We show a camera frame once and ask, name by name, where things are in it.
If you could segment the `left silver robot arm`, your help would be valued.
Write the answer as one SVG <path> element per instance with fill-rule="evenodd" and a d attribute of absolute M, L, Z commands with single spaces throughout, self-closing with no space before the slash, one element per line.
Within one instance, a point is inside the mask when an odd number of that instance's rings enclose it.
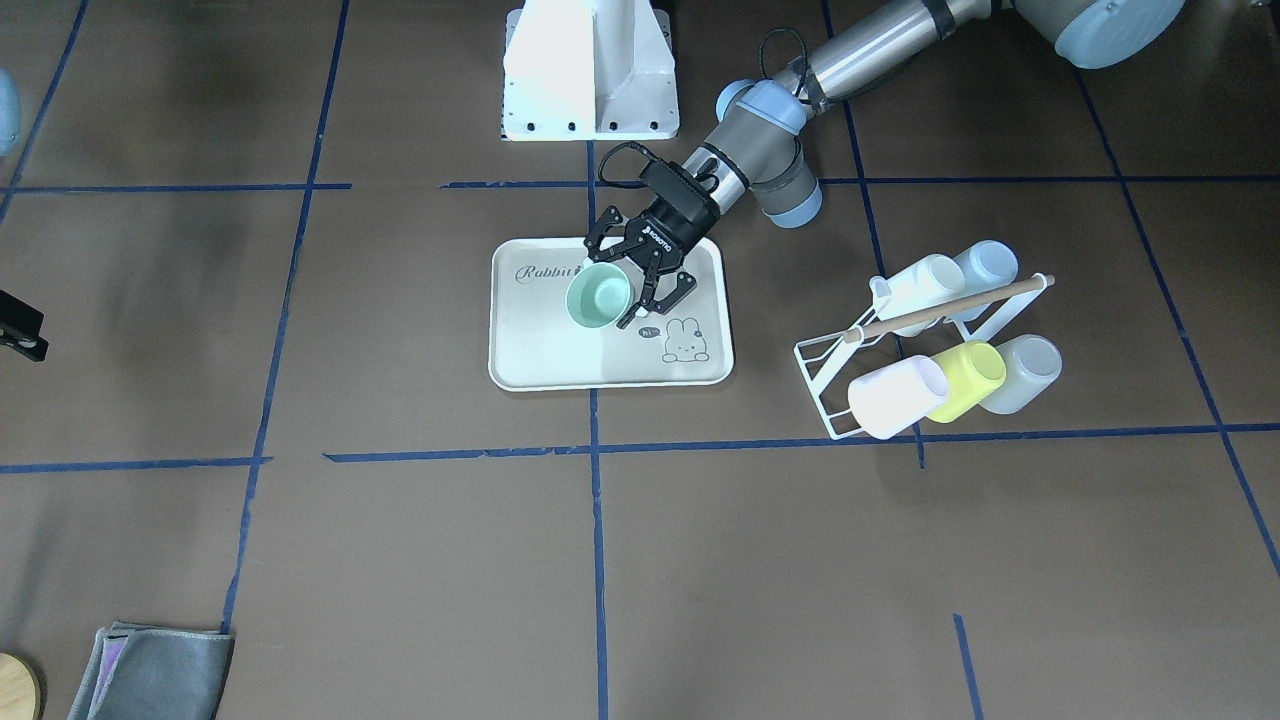
<path fill-rule="evenodd" d="M 636 217 L 608 206 L 584 240 L 586 264 L 566 296 L 588 328 L 623 329 L 635 318 L 671 314 L 696 288 L 685 263 L 713 225 L 745 195 L 781 228 L 820 210 L 822 192 L 800 136 L 835 104 L 887 81 L 929 46 L 972 20 L 1015 10 L 1055 51 L 1082 69 L 1112 67 L 1152 44 L 1179 15 L 1180 1 L 888 1 L 776 73 L 727 85 L 717 127 L 686 161 L 645 145 L 637 183 L 652 202 Z"/>

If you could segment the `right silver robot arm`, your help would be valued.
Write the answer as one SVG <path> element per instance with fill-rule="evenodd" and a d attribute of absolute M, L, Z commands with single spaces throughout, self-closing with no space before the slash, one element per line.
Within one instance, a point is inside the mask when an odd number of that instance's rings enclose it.
<path fill-rule="evenodd" d="M 14 77 L 0 69 L 0 154 L 12 155 L 22 136 L 20 90 Z"/>

